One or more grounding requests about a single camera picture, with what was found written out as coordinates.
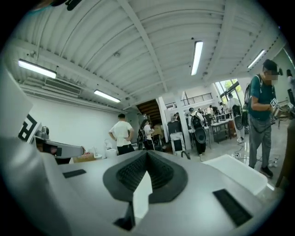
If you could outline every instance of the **man in green shirt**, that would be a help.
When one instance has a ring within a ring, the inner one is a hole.
[[[273,173],[268,168],[271,151],[271,112],[270,102],[276,97],[273,80],[278,76],[277,64],[271,60],[263,63],[262,73],[254,76],[251,81],[249,101],[249,166],[256,164],[257,149],[262,144],[262,166],[260,172],[269,178]]]

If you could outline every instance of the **black railing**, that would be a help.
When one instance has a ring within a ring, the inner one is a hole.
[[[211,95],[211,93],[208,93],[208,94],[203,94],[203,95],[188,98],[188,99],[183,99],[183,100],[181,100],[181,105],[187,106],[187,105],[191,105],[191,104],[194,104],[197,102],[207,101],[207,100],[211,100],[211,99],[212,99],[212,95]],[[167,109],[177,108],[176,102],[165,104],[165,106]]]

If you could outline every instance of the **floor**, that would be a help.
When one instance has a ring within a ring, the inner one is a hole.
[[[287,145],[287,127],[289,121],[281,121],[280,127],[278,127],[278,121],[272,125],[271,131],[271,154],[270,162],[277,160],[277,167],[271,167],[270,170],[273,172],[273,178],[268,179],[269,188],[266,188],[260,197],[261,201],[265,204],[272,202],[273,200],[281,197],[283,191],[279,188],[275,188],[275,184],[279,177],[283,160],[285,157],[285,150]],[[227,139],[218,143],[213,141],[211,138],[211,148],[207,144],[205,153],[200,157],[196,149],[194,148],[190,152],[190,157],[194,161],[206,161],[214,159],[223,154],[229,154],[236,157],[239,161],[246,165],[249,165],[249,140],[248,135],[245,136],[245,142],[243,144],[238,144],[236,138]],[[257,150],[257,160],[261,158],[262,149],[261,146]],[[260,170],[261,161],[257,161],[255,169]]]

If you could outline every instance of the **white bin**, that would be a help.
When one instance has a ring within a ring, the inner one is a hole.
[[[223,155],[203,163],[218,169],[255,196],[260,195],[266,188],[266,176],[229,155]]]

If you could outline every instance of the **gray pants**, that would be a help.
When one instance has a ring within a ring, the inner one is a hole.
[[[257,149],[262,143],[262,167],[268,166],[271,152],[271,119],[261,121],[248,115],[249,120],[249,166],[254,168],[256,164]]]

